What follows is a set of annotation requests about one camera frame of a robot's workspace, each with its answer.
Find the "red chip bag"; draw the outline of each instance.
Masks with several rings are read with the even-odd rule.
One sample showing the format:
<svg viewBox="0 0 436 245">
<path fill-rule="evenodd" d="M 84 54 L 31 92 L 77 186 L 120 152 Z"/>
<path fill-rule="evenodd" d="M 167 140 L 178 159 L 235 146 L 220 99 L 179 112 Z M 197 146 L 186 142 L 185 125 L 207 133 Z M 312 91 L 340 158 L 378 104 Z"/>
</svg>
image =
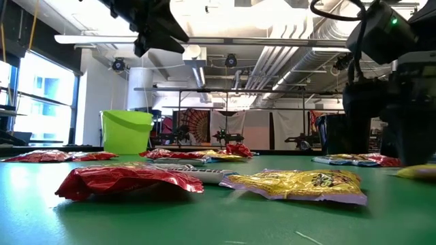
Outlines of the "red chip bag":
<svg viewBox="0 0 436 245">
<path fill-rule="evenodd" d="M 175 184 L 193 193 L 203 192 L 200 180 L 177 171 L 151 166 L 79 167 L 68 174 L 55 195 L 73 201 L 83 201 L 91 194 L 122 193 L 158 182 Z"/>
<path fill-rule="evenodd" d="M 225 146 L 225 151 L 227 154 L 235 154 L 241 157 L 253 157 L 253 153 L 251 153 L 250 149 L 242 143 L 236 143 L 236 145 L 227 144 Z"/>
<path fill-rule="evenodd" d="M 382 167 L 401 167 L 400 159 L 394 157 L 387 157 L 377 153 L 361 154 L 367 160 L 374 161 Z"/>
<path fill-rule="evenodd" d="M 71 159 L 71 155 L 60 150 L 34 150 L 33 152 L 24 153 L 10 159 L 4 159 L 5 162 L 64 162 Z"/>
<path fill-rule="evenodd" d="M 118 157 L 117 154 L 110 152 L 70 152 L 73 161 L 104 161 L 114 157 Z"/>
<path fill-rule="evenodd" d="M 139 155 L 150 159 L 175 158 L 175 159 L 201 159 L 205 152 L 172 152 L 165 149 L 154 149 L 152 151 L 142 152 Z"/>
</svg>

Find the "desk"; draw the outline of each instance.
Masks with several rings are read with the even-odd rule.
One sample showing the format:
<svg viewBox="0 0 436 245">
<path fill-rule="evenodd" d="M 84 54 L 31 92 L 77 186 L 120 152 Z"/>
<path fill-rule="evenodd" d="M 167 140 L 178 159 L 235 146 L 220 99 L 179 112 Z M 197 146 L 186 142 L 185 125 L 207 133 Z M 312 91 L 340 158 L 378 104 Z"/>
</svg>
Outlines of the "desk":
<svg viewBox="0 0 436 245">
<path fill-rule="evenodd" d="M 140 160 L 132 156 L 110 162 Z M 260 156 L 249 163 L 207 167 L 241 174 L 264 168 L 346 169 L 362 177 L 368 206 L 270 201 L 219 186 L 205 186 L 203 194 L 161 186 L 165 200 L 146 193 L 141 198 L 72 202 L 53 193 L 71 169 L 96 162 L 0 163 L 0 244 L 314 245 L 295 231 L 323 245 L 435 243 L 435 185 L 389 176 L 387 169 L 310 160 Z"/>
</svg>

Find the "security camera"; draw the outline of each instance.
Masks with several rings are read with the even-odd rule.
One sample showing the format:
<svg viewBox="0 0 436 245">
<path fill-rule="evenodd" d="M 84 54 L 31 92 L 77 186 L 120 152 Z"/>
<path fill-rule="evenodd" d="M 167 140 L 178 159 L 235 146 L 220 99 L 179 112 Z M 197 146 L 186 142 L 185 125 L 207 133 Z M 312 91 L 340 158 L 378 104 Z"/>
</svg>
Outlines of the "security camera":
<svg viewBox="0 0 436 245">
<path fill-rule="evenodd" d="M 225 66 L 229 68 L 233 68 L 238 65 L 238 60 L 236 60 L 236 56 L 234 54 L 228 54 L 227 59 L 225 60 Z"/>
</svg>

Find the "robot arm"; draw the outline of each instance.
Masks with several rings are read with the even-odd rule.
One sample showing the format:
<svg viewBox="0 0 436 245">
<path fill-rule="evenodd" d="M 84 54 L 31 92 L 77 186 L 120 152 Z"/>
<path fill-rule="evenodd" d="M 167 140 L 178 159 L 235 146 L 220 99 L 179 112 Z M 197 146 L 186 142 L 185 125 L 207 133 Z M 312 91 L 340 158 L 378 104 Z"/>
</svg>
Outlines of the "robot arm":
<svg viewBox="0 0 436 245">
<path fill-rule="evenodd" d="M 362 4 L 360 0 L 350 1 Z M 409 20 L 388 5 L 396 2 L 375 0 L 357 17 L 361 23 L 347 39 L 354 62 L 348 69 L 343 107 L 351 125 L 376 116 L 387 122 L 386 130 L 393 135 L 392 143 L 402 163 L 417 165 L 426 163 L 436 152 L 436 33 L 430 31 L 436 24 L 436 1 L 429 0 Z M 319 10 L 314 12 L 340 20 Z M 359 72 L 361 51 L 380 65 L 398 60 L 389 81 L 368 79 Z"/>
<path fill-rule="evenodd" d="M 138 32 L 135 55 L 141 57 L 150 48 L 183 53 L 185 49 L 176 42 L 188 42 L 189 37 L 174 19 L 170 0 L 99 0 L 110 9 L 113 18 L 120 16 Z"/>
</svg>

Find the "bucket handle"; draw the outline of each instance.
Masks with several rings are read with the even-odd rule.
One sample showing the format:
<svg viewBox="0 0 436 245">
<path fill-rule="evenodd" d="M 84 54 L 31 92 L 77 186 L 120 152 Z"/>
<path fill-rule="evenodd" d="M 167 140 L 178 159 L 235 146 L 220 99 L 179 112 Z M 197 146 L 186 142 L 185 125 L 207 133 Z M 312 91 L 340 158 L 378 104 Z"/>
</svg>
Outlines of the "bucket handle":
<svg viewBox="0 0 436 245">
<path fill-rule="evenodd" d="M 119 125 L 123 125 L 124 127 L 127 127 L 129 129 L 133 129 L 133 130 L 139 131 L 139 132 L 147 132 L 153 128 L 153 126 L 151 126 L 151 125 L 141 125 L 138 123 L 129 122 L 129 121 L 123 120 L 122 118 L 119 118 L 118 116 L 114 116 L 114 115 L 109 114 L 109 113 L 103 113 L 103 116 L 107 117 L 108 119 L 114 121 L 115 123 L 117 123 Z"/>
</svg>

